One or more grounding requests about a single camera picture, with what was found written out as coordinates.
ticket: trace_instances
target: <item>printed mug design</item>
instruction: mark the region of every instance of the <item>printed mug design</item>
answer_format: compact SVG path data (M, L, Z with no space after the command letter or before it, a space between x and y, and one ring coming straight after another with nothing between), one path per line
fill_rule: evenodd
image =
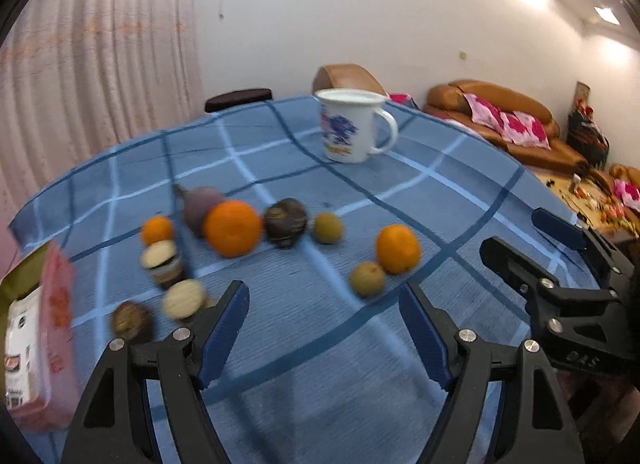
M349 119L341 115L329 117L326 109L323 108L321 129L322 140L329 151L340 155L351 154L351 150L344 146L352 145L351 135L357 133L358 128Z

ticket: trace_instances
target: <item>dark stool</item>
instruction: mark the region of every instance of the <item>dark stool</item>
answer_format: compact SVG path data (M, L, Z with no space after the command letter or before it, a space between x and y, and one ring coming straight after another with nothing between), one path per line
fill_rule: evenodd
M235 92L228 92L228 94L211 97L207 102L205 102L204 111L211 113L212 111L226 110L226 108L240 106L241 104L249 104L250 102L272 99L273 94L268 88L236 90Z

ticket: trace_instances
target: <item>white wall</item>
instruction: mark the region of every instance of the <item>white wall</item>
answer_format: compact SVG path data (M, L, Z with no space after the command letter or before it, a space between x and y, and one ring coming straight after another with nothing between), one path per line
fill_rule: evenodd
M564 123L578 79L582 23L554 0L224 0L222 21L218 0L194 8L207 97L307 94L318 66L354 62L419 104L436 84L479 78Z
M580 79L591 87L589 104L609 140L609 164L640 168L640 50L619 36L587 32Z

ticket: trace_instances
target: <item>white mug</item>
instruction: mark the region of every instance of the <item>white mug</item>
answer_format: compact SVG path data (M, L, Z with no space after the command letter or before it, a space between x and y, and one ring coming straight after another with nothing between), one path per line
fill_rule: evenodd
M330 160L358 163L369 155L379 155L393 147L398 140L398 123L382 105L388 101L385 95L332 88L316 92L322 102L321 129L324 152ZM391 137L380 148L376 148L376 121L378 114L389 123Z

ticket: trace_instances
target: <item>brown leather sofa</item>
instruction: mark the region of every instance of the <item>brown leather sofa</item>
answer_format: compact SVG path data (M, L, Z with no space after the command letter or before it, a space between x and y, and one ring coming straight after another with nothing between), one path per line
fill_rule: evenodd
M615 179L631 182L634 186L640 188L640 170L622 164L613 164L609 169L609 173L591 170L590 177L604 190L608 189L609 195L613 193ZM625 216L636 225L636 228L640 229L640 215L638 213L633 211L633 209L625 208Z
M545 127L551 150L506 143L494 130L474 123L471 120L471 108L463 96L465 92L476 94L501 110L522 111L540 119ZM549 110L538 101L503 86L472 79L440 84L430 90L427 104L422 110L425 113L446 119L455 119L465 124L495 146L508 151L511 156L523 164L567 174L587 169L586 159L558 139L560 129Z

